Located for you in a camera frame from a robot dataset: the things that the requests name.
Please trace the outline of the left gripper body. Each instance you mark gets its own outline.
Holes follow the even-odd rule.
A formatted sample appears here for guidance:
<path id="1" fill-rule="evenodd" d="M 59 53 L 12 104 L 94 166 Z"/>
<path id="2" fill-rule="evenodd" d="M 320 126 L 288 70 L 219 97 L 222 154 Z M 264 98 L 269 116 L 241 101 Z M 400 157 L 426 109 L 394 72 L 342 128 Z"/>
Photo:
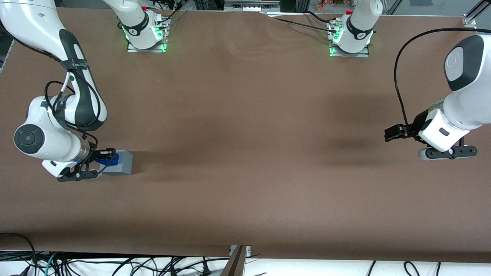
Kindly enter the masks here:
<path id="1" fill-rule="evenodd" d="M 454 126 L 441 109 L 434 109 L 428 112 L 419 136 L 431 147 L 445 152 L 469 132 Z"/>

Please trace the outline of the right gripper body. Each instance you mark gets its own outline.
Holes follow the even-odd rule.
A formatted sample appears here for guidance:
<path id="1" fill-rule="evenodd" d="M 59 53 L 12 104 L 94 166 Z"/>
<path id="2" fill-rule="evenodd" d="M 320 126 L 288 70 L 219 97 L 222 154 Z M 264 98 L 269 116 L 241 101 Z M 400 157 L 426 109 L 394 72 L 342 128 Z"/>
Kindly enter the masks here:
<path id="1" fill-rule="evenodd" d="M 88 168 L 83 171 L 81 168 L 84 164 L 90 164 L 95 155 L 95 152 L 82 152 L 63 159 L 42 157 L 42 166 L 56 178 L 91 178 L 96 171 Z"/>

